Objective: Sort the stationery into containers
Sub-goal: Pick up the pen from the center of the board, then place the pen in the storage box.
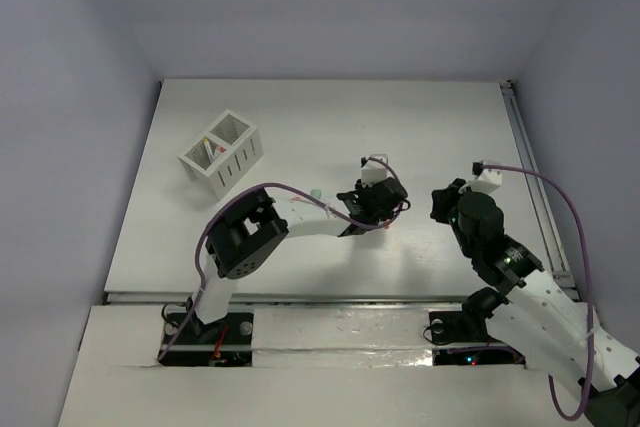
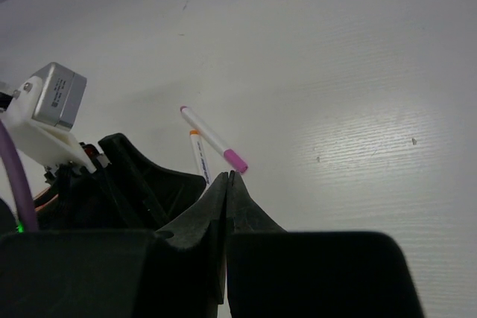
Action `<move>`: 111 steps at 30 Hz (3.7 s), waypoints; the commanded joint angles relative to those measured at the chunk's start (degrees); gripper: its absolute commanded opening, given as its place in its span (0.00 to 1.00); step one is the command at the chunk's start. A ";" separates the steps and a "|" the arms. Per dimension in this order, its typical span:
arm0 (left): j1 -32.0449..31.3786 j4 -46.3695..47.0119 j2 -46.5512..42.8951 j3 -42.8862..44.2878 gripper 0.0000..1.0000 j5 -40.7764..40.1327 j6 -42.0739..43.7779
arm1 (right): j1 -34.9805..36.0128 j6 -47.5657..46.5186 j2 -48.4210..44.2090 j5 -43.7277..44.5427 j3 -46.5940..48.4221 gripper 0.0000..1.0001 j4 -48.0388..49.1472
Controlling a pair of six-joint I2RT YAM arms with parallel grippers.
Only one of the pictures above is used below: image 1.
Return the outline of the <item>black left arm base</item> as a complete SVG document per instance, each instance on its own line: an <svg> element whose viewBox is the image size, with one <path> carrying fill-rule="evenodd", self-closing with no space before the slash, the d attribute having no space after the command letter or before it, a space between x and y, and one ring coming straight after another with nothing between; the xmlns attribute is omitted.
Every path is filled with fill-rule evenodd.
<svg viewBox="0 0 640 427"><path fill-rule="evenodd" d="M202 324L193 315L171 347L167 347L186 317L188 306L165 304L163 337L158 356L167 367L250 367L254 313L230 312L220 321Z"/></svg>

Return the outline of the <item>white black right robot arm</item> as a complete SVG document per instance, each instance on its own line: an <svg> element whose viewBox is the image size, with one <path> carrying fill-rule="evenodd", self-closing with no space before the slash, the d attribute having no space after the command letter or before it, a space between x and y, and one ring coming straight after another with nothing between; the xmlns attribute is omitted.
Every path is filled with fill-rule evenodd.
<svg viewBox="0 0 640 427"><path fill-rule="evenodd" d="M504 230L504 213L475 184L456 179L432 192L431 218L452 228L485 282L460 315L470 338L489 335L562 386L578 403L570 420L594 426L639 423L639 354L617 341L592 308L574 302L542 262Z"/></svg>

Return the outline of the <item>yellow capped white marker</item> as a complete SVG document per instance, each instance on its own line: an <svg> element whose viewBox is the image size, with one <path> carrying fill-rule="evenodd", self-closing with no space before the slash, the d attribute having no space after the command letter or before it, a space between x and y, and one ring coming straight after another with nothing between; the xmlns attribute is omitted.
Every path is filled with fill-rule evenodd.
<svg viewBox="0 0 640 427"><path fill-rule="evenodd" d="M208 138L204 138L203 139L203 146L207 155L207 158L209 160L210 163L214 162L214 149L212 148L212 145L209 141Z"/></svg>

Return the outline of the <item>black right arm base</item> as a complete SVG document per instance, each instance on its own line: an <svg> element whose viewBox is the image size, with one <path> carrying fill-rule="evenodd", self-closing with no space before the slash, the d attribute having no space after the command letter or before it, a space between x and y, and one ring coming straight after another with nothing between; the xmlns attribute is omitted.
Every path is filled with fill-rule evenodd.
<svg viewBox="0 0 640 427"><path fill-rule="evenodd" d="M492 337L487 321L507 299L490 287L471 294L459 310L431 311L423 338L433 347L435 366L525 366L525 356Z"/></svg>

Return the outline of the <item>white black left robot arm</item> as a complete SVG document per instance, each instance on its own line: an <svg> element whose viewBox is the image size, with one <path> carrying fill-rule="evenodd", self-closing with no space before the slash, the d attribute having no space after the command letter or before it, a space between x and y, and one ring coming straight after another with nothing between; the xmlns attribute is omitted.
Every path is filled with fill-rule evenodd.
<svg viewBox="0 0 640 427"><path fill-rule="evenodd" d="M393 177L372 185L358 181L335 195L278 183L247 189L211 219L198 240L197 249L209 260L200 270L187 330L201 342L215 339L238 281L256 272L285 239L363 235L388 226L409 207L406 189Z"/></svg>

